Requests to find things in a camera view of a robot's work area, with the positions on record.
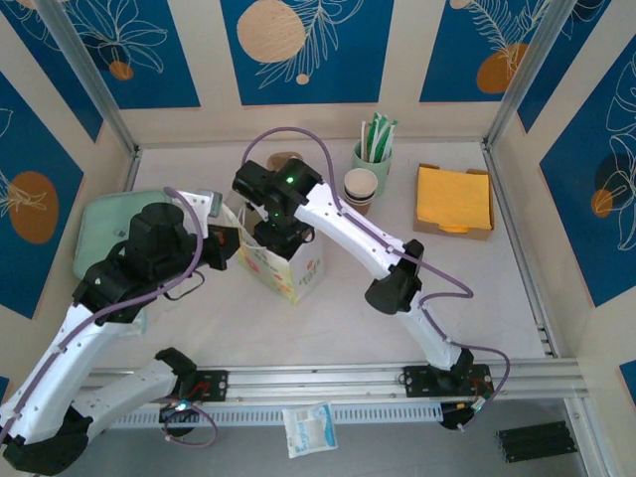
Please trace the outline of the pale green straw mug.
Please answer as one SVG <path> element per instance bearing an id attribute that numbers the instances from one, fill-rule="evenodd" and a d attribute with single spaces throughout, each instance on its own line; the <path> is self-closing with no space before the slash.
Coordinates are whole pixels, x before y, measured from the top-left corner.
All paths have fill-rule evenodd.
<path id="1" fill-rule="evenodd" d="M 380 163 L 363 161 L 361 156 L 361 141 L 358 141 L 354 147 L 352 155 L 352 168 L 362 168 L 372 171 L 378 179 L 376 196 L 381 197 L 386 188 L 387 179 L 391 171 L 392 161 L 393 154 L 390 154 L 385 161 Z"/>

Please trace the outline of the stack of paper cups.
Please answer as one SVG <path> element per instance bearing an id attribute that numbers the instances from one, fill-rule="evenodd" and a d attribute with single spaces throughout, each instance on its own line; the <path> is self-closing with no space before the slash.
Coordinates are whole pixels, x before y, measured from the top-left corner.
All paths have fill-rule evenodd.
<path id="1" fill-rule="evenodd" d="M 378 178 L 368 169 L 355 168 L 344 176 L 343 188 L 348 197 L 358 201 L 367 201 L 377 191 Z"/>

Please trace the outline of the aluminium frame post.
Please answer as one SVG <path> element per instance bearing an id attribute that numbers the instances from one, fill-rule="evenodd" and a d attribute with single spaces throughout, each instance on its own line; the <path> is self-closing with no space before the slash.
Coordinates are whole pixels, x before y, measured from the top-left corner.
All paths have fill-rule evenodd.
<path id="1" fill-rule="evenodd" d="M 33 0 L 33 3 L 102 119 L 110 127 L 128 156 L 135 158 L 138 144 L 125 124 L 116 101 L 63 6 L 57 0 Z"/>
<path id="2" fill-rule="evenodd" d="M 521 64 L 503 96 L 497 114 L 483 138 L 483 146 L 486 151 L 492 151 L 503 136 L 509 122 L 517 113 L 575 3 L 576 0 L 551 0 L 548 3 L 546 15 L 538 25 Z"/>

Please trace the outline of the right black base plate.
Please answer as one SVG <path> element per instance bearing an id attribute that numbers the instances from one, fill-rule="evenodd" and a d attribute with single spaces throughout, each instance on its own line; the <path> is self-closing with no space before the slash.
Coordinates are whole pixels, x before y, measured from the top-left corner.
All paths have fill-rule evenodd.
<path id="1" fill-rule="evenodd" d="M 465 371 L 442 371 L 433 366 L 406 366 L 399 376 L 408 398 L 489 397 L 494 391 L 487 365 Z"/>

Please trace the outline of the right aluminium side rail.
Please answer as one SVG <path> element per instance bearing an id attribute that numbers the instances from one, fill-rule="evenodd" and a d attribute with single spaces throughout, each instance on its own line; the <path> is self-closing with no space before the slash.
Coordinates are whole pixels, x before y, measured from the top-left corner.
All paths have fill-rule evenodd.
<path id="1" fill-rule="evenodd" d="M 561 352 L 559 345 L 555 340 L 553 327 L 550 323 L 540 288 L 533 276 L 531 264 L 525 252 L 520 229 L 517 225 L 513 204 L 510 202 L 509 195 L 507 194 L 503 176 L 499 171 L 492 146 L 486 139 L 483 139 L 481 149 L 485 164 L 491 176 L 492 187 L 512 247 L 513 256 L 533 313 L 538 333 L 544 345 L 544 354 L 548 358 L 560 358 Z"/>

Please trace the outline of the white paper takeout bag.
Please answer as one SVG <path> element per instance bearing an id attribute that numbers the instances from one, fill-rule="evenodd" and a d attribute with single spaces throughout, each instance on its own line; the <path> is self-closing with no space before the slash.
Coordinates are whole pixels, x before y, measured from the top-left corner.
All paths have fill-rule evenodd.
<path id="1" fill-rule="evenodd" d="M 261 213 L 251 210 L 241 198 L 228 198 L 222 208 L 222 217 L 229 227 L 239 231 L 238 260 L 253 276 L 272 290 L 297 304 L 311 292 L 324 276 L 323 240 L 320 234 L 314 239 L 303 238 L 308 249 L 299 258 L 266 258 L 255 253 L 260 244 L 254 228 L 262 222 Z"/>

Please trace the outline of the white blue printed packet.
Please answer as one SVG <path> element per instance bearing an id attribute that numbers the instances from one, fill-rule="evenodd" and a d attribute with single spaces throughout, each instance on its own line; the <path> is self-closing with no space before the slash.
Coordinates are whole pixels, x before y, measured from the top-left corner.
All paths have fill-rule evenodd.
<path id="1" fill-rule="evenodd" d="M 338 448 L 333 409 L 328 402 L 285 408 L 282 419 L 290 459 Z"/>

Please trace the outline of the base circuit board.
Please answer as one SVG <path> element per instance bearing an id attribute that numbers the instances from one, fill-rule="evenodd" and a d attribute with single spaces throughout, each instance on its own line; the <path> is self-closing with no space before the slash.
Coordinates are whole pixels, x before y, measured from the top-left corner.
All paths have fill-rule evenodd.
<path id="1" fill-rule="evenodd" d="M 481 397 L 474 402 L 445 402 L 441 405 L 442 421 L 440 424 L 449 430 L 465 431 L 470 422 L 487 404 L 488 402 Z"/>
<path id="2" fill-rule="evenodd" d="M 198 421 L 199 414 L 194 410 L 193 405 L 185 399 L 167 401 L 159 410 L 161 424 L 185 424 Z"/>

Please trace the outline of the right base circuit board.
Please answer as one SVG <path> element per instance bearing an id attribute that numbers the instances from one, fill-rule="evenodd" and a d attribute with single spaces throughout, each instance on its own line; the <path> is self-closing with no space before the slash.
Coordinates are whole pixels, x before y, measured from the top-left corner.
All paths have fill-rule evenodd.
<path id="1" fill-rule="evenodd" d="M 441 405 L 442 421 L 440 424 L 449 430 L 465 431 L 470 422 L 487 404 L 488 402 L 481 397 L 474 402 L 445 402 Z"/>

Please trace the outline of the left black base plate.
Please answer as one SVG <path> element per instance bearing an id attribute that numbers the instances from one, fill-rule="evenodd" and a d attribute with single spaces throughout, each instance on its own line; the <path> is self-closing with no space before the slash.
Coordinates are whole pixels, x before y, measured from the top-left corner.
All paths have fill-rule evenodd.
<path id="1" fill-rule="evenodd" d="M 223 402 L 228 391 L 229 372 L 225 370 L 194 371 L 177 380 L 166 398 L 190 402 Z"/>

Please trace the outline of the left aluminium frame post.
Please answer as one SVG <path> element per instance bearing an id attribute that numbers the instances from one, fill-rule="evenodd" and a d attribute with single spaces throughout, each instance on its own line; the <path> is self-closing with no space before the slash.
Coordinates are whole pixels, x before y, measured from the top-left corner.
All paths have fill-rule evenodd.
<path id="1" fill-rule="evenodd" d="M 33 3 L 102 119 L 110 127 L 128 156 L 135 158 L 138 144 L 125 124 L 116 101 L 63 6 L 57 0 L 33 0 Z"/>

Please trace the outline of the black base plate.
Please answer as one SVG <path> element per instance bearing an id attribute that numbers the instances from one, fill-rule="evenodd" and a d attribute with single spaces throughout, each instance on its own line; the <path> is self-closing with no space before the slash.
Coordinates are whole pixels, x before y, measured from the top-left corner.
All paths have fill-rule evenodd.
<path id="1" fill-rule="evenodd" d="M 408 398 L 489 397 L 494 391 L 487 365 L 465 371 L 442 371 L 433 366 L 406 366 L 399 376 Z"/>
<path id="2" fill-rule="evenodd" d="M 225 370 L 194 371 L 177 380 L 166 398 L 190 402 L 223 402 L 228 391 L 229 372 Z"/>

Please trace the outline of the right aluminium frame post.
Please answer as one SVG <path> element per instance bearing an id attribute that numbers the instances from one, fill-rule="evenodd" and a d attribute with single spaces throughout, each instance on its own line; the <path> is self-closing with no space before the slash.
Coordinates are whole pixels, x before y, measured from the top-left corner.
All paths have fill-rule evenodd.
<path id="1" fill-rule="evenodd" d="M 503 136 L 509 122 L 517 113 L 575 3 L 576 0 L 551 0 L 548 3 L 546 15 L 538 25 L 521 64 L 503 96 L 497 114 L 483 138 L 483 146 L 486 151 L 492 151 Z"/>

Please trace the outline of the mint green square container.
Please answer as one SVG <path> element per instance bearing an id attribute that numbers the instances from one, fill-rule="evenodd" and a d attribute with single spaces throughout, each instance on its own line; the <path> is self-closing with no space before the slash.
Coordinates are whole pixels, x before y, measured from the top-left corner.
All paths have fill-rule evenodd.
<path id="1" fill-rule="evenodd" d="M 95 263 L 105 259 L 111 249 L 126 240 L 132 217 L 151 203 L 165 203 L 161 191 L 124 192 L 102 196 L 83 211 L 73 270 L 82 279 Z"/>

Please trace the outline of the black extrusion pieces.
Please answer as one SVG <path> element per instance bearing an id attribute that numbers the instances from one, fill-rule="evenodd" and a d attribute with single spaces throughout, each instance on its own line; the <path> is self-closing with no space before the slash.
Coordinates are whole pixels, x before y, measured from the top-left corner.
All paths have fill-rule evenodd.
<path id="1" fill-rule="evenodd" d="M 564 420 L 496 432 L 507 463 L 560 456 L 578 451 Z"/>

